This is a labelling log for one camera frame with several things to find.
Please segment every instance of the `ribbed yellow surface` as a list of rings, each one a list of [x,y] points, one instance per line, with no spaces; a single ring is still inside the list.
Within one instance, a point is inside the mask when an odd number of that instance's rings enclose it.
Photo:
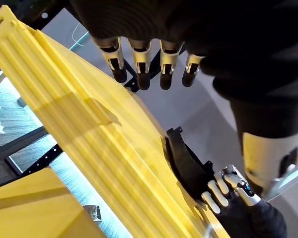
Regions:
[[[136,95],[0,9],[0,68],[135,237],[203,237]],[[205,210],[211,219],[212,214]]]

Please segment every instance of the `gray wall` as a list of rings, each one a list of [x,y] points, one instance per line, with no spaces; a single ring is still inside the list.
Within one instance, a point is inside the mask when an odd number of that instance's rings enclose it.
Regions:
[[[72,33],[76,26],[77,21],[63,10],[44,28],[44,32],[69,48],[75,43]],[[79,25],[74,38],[79,39],[85,32],[86,29]],[[74,51],[112,76],[111,70],[91,39],[88,38],[82,44],[84,47],[78,46]],[[122,45],[125,59],[133,65],[132,52],[126,39],[122,40]],[[152,55],[158,49],[158,41],[154,40]],[[181,78],[186,56],[180,56],[170,90],[160,89],[158,75],[151,81],[149,90],[139,91],[137,95],[165,130],[178,126],[183,128],[184,140],[202,162],[211,160],[215,170],[228,163],[235,164],[242,170],[243,159],[228,101],[214,91],[212,78],[202,73],[198,74],[193,87],[182,86]],[[283,213],[289,227],[289,237],[298,237],[298,184],[272,203]]]

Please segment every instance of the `black curved bracket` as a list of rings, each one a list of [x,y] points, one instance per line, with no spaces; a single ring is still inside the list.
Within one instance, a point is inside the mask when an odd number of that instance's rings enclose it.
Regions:
[[[201,194],[208,190],[208,182],[214,179],[213,164],[205,164],[184,143],[182,128],[169,129],[165,138],[171,168],[188,194],[201,200]]]

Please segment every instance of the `yellow plastic panel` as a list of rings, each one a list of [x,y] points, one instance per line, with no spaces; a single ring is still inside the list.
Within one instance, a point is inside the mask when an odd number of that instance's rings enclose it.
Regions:
[[[56,174],[45,168],[0,187],[0,238],[105,237]]]
[[[0,19],[0,68],[131,234],[203,237],[197,204],[172,173],[163,132],[139,98],[8,7]],[[203,215],[220,226],[208,209]]]

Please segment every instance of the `robotic hand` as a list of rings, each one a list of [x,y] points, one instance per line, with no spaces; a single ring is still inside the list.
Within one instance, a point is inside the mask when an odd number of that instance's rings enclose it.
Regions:
[[[245,174],[261,196],[275,196],[298,152],[298,0],[71,0],[116,81],[126,81],[120,37],[131,45],[140,89],[150,85],[151,40],[160,39],[161,88],[181,48],[182,84],[198,70],[230,101]]]
[[[255,194],[233,165],[215,173],[202,200],[232,238],[286,238],[283,215]]]

